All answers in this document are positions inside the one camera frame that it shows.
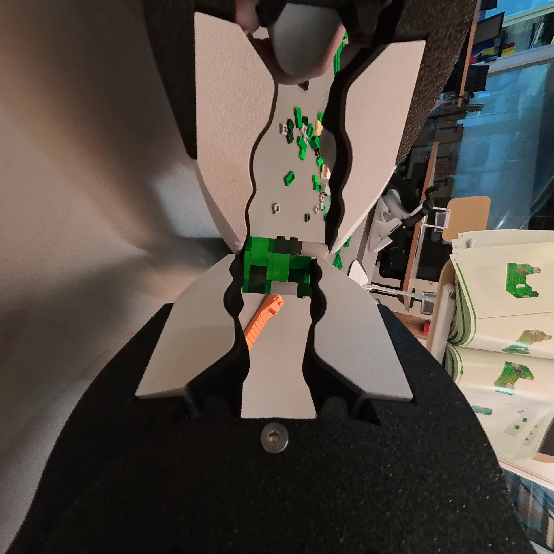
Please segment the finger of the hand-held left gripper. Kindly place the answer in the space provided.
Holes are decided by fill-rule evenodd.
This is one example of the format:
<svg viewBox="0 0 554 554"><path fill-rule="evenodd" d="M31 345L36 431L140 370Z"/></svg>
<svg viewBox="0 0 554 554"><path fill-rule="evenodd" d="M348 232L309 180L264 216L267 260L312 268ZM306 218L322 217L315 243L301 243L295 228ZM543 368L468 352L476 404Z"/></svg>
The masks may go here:
<svg viewBox="0 0 554 554"><path fill-rule="evenodd" d="M272 119L275 82L237 24L194 15L196 173L214 223L232 252L247 236L250 159Z"/></svg>
<svg viewBox="0 0 554 554"><path fill-rule="evenodd" d="M335 75L323 115L330 252L368 214L396 167L425 47L425 40L412 40L362 48Z"/></svg>

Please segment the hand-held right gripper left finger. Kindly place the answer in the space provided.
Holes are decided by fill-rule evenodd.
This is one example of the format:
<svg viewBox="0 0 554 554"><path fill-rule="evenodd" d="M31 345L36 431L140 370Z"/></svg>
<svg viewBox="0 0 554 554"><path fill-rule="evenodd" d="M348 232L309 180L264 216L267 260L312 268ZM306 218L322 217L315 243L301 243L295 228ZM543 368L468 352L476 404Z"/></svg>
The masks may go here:
<svg viewBox="0 0 554 554"><path fill-rule="evenodd" d="M141 399L182 397L194 413L223 398L234 417L242 408L249 351L239 314L243 265L229 254L177 297L136 389Z"/></svg>

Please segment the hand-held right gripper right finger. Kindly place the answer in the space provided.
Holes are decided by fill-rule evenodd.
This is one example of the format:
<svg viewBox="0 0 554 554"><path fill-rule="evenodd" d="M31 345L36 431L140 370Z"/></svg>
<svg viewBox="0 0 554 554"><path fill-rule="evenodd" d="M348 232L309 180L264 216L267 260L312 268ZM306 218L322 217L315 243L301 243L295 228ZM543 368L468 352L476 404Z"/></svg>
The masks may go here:
<svg viewBox="0 0 554 554"><path fill-rule="evenodd" d="M314 260L312 323L303 376L317 415L341 398L354 419L375 419L370 401L411 402L413 394L374 299L326 260Z"/></svg>

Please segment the pile of lego pieces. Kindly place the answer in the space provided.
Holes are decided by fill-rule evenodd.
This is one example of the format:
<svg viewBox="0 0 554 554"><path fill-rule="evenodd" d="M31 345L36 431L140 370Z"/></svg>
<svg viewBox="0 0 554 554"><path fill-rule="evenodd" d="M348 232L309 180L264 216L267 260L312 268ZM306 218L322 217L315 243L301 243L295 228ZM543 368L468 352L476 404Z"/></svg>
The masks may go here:
<svg viewBox="0 0 554 554"><path fill-rule="evenodd" d="M302 169L308 169L309 190L317 194L305 222L312 216L320 214L326 223L332 203L330 189L331 168L322 156L321 135L323 131L323 110L318 110L315 117L310 118L301 106L294 106L291 115L285 121L278 122L278 134L294 151L293 161L301 163Z"/></svg>

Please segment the green lego build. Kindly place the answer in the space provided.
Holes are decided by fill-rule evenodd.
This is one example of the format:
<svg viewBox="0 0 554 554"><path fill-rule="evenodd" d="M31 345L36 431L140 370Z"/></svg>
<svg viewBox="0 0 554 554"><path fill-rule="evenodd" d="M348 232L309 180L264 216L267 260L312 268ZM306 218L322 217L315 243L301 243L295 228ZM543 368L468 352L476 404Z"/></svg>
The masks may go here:
<svg viewBox="0 0 554 554"><path fill-rule="evenodd" d="M242 292L311 298L314 259L328 253L325 243L250 236L244 246Z"/></svg>

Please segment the lego instruction booklet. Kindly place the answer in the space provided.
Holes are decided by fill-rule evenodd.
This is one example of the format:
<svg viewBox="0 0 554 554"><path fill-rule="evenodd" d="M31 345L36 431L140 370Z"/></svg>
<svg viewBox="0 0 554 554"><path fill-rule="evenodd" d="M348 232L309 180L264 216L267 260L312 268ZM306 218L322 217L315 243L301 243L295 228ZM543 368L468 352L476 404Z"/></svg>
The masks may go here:
<svg viewBox="0 0 554 554"><path fill-rule="evenodd" d="M460 233L444 358L502 464L553 488L553 231Z"/></svg>

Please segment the person's left hand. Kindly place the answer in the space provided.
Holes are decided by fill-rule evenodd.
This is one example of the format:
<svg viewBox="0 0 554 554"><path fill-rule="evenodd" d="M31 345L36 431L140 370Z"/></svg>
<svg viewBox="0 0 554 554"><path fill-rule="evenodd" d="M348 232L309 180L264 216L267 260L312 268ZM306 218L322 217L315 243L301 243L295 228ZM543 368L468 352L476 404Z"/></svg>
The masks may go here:
<svg viewBox="0 0 554 554"><path fill-rule="evenodd" d="M333 8L268 1L276 21L261 22L260 1L235 1L235 22L254 34L266 27L268 38L253 44L274 80L283 85L299 85L318 78L333 64L346 29Z"/></svg>

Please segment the background office desks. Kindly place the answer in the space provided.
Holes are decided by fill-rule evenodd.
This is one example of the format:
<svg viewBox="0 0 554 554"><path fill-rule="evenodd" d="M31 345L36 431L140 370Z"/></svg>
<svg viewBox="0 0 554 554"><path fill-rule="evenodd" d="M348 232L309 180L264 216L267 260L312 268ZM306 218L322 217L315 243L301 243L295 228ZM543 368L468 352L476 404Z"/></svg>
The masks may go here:
<svg viewBox="0 0 554 554"><path fill-rule="evenodd" d="M439 142L433 196L490 199L489 229L553 230L553 1L487 1L479 20L502 28L474 44L462 108L440 99L399 173L421 192Z"/></svg>

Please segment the orange brick separator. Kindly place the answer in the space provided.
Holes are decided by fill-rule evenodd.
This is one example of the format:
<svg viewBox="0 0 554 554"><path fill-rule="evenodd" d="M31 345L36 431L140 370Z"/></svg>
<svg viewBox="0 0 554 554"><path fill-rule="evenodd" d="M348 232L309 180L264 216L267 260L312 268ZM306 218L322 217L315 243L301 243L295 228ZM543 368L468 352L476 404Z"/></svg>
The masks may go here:
<svg viewBox="0 0 554 554"><path fill-rule="evenodd" d="M252 349L264 326L284 305L281 295L267 295L244 331L248 350Z"/></svg>

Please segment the spare black white gripper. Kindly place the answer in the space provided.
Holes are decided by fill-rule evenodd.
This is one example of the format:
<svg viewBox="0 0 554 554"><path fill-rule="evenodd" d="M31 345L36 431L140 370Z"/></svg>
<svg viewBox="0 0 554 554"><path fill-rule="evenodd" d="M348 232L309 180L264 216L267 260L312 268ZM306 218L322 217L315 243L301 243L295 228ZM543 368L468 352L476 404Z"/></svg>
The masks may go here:
<svg viewBox="0 0 554 554"><path fill-rule="evenodd" d="M444 230L449 225L451 210L437 207L432 198L436 187L426 189L424 200L418 202L415 191L404 179L393 176L378 199L368 248L371 253L378 253L391 243L404 238L409 229L424 220L432 211L443 212L436 216L432 228Z"/></svg>

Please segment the white book stand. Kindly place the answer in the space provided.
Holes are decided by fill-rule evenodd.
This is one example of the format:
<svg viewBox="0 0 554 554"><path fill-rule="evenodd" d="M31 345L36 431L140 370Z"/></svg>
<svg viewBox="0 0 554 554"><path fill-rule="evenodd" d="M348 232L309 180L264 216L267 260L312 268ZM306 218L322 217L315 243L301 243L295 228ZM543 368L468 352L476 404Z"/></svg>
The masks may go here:
<svg viewBox="0 0 554 554"><path fill-rule="evenodd" d="M447 239L456 239L460 233L486 230L489 210L489 197L455 198L448 203L447 208L434 209L434 220L437 223L441 217L440 215L443 213L445 215L443 233ZM455 270L453 264L447 261L441 269L435 297L411 291L410 283L415 278L417 272L416 262L420 257L420 247L426 228L431 229L430 226L426 225L426 218L417 222L414 227L414 236L411 253L408 257L405 280L400 289L371 284L370 277L367 276L361 264L356 260L352 262L348 274L354 281L358 282L371 293L399 296L401 301L419 300L422 305L426 301L434 300L434 309L427 333L423 332L423 324L426 323L426 320L410 314L409 309L406 308L404 311L397 313L397 316L414 336L426 340L426 349L438 362L442 362L455 309L455 301L450 298L455 288Z"/></svg>

